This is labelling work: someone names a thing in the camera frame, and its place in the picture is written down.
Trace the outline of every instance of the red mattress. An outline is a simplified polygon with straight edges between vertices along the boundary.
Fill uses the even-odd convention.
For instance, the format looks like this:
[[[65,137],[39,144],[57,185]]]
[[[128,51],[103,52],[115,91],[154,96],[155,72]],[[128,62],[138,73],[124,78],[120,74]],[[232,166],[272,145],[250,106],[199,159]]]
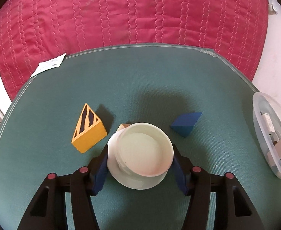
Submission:
[[[8,0],[0,10],[0,75],[13,99],[41,61],[158,42],[213,48],[252,80],[267,23],[267,0]]]

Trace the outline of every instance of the green table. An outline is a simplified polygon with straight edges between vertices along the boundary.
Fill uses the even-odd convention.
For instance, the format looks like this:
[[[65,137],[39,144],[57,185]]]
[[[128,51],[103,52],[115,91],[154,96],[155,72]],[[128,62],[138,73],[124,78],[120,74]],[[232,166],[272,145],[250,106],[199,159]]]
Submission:
[[[160,127],[182,155],[210,173],[233,172],[266,229],[281,225],[281,180],[267,165],[252,120],[256,89],[224,58],[196,47],[138,44],[70,55],[60,67],[31,78],[0,126],[0,224],[17,229],[40,183],[64,175],[99,155],[120,123]],[[109,134],[84,154],[71,144],[88,103]],[[202,111],[186,138],[169,125],[182,113]],[[181,229],[189,198],[172,172],[156,187],[131,190],[109,175],[92,198],[101,230]],[[208,229],[213,229],[212,194]],[[71,206],[68,224],[73,229]]]

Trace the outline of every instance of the receipt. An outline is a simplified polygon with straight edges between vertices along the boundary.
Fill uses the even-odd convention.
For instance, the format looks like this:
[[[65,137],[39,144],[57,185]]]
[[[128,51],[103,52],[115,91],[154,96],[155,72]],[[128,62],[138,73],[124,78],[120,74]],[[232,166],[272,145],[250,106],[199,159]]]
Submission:
[[[54,67],[59,67],[61,65],[61,63],[63,62],[65,55],[66,55],[66,53],[64,53],[63,55],[58,56],[54,59],[47,60],[45,62],[40,62],[38,64],[38,67],[36,68],[35,72],[33,72],[33,74],[31,75],[31,78],[33,76],[37,75],[38,73],[42,73],[42,72],[49,70],[51,68],[54,68]]]

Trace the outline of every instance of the blue triangular block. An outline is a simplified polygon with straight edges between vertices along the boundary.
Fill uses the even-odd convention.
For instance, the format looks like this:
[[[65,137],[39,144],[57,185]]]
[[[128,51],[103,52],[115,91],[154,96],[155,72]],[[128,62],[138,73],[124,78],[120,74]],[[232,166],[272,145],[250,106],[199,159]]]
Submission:
[[[183,137],[187,137],[200,118],[202,112],[185,113],[178,116],[171,124],[171,128]]]
[[[170,126],[175,132],[180,134],[182,137],[187,137],[192,129],[194,128],[193,126]]]

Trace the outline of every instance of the transparent plastic container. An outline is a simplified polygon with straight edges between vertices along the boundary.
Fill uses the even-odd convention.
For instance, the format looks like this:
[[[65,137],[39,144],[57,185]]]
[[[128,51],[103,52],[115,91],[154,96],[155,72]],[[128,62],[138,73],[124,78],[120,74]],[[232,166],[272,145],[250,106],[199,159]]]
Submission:
[[[268,113],[275,132],[279,139],[281,139],[281,105],[271,96],[257,92],[253,96],[253,119],[258,141],[261,150],[269,164],[268,153],[270,152],[274,161],[274,165],[270,165],[272,171],[281,179],[281,160],[276,152],[273,140],[269,135],[267,123],[262,116],[262,113]]]

